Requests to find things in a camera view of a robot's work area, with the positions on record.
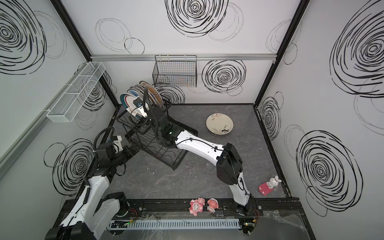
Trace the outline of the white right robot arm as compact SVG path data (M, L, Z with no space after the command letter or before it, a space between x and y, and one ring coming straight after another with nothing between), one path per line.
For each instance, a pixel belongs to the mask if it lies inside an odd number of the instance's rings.
M160 107L151 103L147 87L144 88L139 111L148 119L159 145L168 149L186 150L209 161L216 167L218 179L230 187L239 214L245 216L251 212L252 195L247 189L243 161L235 146L208 142L172 123Z

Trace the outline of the orange sunburst plate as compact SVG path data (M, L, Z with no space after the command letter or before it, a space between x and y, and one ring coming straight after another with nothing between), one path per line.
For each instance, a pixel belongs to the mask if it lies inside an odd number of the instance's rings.
M163 100L161 98L161 95L159 94L159 92L156 90L156 88L153 85L149 84L146 81L140 81L139 84L149 90L149 92L155 98L155 101L159 107L161 107L161 108L164 107L164 103L163 103Z

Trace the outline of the cream floral plate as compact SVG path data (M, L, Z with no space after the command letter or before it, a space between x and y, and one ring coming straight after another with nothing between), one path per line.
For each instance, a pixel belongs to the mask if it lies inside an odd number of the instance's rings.
M234 128L233 120L222 113L210 115L206 120L207 129L216 135L226 135Z

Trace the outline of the white green emblem plate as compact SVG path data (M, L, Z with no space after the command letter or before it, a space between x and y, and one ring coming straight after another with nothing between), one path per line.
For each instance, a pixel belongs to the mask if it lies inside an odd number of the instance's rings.
M133 90L137 91L138 93L141 93L142 95L144 94L145 88L141 85L135 85L131 87Z

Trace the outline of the blue striped plate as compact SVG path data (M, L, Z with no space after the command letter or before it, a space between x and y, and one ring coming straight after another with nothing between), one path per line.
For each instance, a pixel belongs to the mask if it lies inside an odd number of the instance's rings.
M133 89L129 89L129 90L127 90L127 94L129 94L129 95L131 95L131 96L134 96L134 97L142 98L142 96L141 96L138 92L136 92L135 90L133 90Z

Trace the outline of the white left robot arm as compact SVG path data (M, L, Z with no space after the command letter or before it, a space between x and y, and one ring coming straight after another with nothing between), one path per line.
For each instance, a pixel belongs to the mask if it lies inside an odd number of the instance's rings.
M122 146L121 136L113 127L101 132L110 133L110 139L93 143L96 167L85 178L85 188L74 207L62 222L48 231L47 240L98 240L115 216L124 217L132 208L123 192L105 195L119 166L126 166L140 150L136 144Z

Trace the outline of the green red rimmed plate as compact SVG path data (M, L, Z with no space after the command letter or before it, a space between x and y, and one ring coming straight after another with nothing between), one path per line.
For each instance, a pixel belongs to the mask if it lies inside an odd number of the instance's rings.
M123 107L136 119L146 118L147 113L144 111L143 100L138 95L123 93L120 95L120 101Z

